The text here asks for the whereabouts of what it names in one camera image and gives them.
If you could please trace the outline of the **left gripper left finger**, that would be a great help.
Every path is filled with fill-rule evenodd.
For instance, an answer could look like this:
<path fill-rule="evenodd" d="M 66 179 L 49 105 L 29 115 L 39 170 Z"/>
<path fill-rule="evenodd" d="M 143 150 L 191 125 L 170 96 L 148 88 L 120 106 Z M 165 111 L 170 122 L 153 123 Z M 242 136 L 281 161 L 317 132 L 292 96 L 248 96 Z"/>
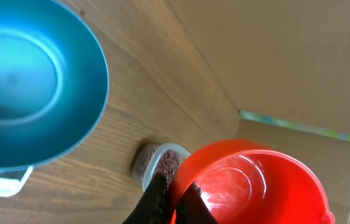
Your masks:
<path fill-rule="evenodd" d="M 167 180 L 157 173 L 150 181 L 135 209 L 123 224 L 165 224 L 167 221 Z"/>

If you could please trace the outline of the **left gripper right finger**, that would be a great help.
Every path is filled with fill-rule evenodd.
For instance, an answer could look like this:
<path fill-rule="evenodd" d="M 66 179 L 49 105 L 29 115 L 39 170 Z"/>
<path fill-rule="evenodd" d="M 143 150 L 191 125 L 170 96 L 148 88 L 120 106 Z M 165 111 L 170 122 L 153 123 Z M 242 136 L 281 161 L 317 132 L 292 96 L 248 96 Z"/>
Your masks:
<path fill-rule="evenodd" d="M 201 198 L 201 189 L 192 183 L 176 208 L 176 224 L 218 224 Z"/>

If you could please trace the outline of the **red beans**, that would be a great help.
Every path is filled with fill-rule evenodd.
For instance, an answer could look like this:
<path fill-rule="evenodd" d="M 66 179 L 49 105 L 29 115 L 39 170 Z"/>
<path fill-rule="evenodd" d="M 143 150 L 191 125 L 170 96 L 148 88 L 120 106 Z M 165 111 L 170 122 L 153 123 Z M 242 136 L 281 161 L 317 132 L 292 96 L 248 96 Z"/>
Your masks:
<path fill-rule="evenodd" d="M 158 149 L 158 145 L 145 145 L 141 150 L 141 165 L 138 167 L 138 179 L 143 181 L 144 174 L 149 164 L 153 153 Z M 176 152 L 168 150 L 159 159 L 153 175 L 156 173 L 163 174 L 167 180 L 167 185 L 169 185 L 175 175 L 178 167 L 180 166 L 179 156 Z"/>

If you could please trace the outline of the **red scoop with blue handle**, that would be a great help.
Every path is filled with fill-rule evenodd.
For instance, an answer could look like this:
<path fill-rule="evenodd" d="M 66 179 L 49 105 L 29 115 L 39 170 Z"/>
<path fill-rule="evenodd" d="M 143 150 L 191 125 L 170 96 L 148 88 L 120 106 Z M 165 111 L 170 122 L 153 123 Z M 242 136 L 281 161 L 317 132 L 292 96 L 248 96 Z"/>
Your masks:
<path fill-rule="evenodd" d="M 188 156 L 170 184 L 169 223 L 176 222 L 175 209 L 192 184 L 218 223 L 336 222 L 306 165 L 253 141 L 222 140 Z"/>

